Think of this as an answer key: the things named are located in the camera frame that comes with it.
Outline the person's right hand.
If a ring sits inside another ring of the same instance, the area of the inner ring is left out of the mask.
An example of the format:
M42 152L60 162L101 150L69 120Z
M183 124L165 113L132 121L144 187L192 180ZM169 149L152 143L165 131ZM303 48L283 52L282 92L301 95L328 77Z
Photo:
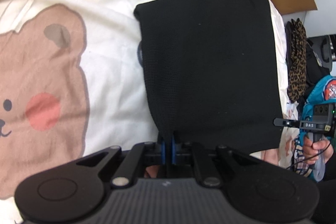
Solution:
M321 155L317 155L321 151L324 151L322 155L324 157L324 162L327 163L334 154L334 149L328 139L323 138L322 140L314 143L308 137L304 138L303 155L308 165L315 164L315 162L321 157Z

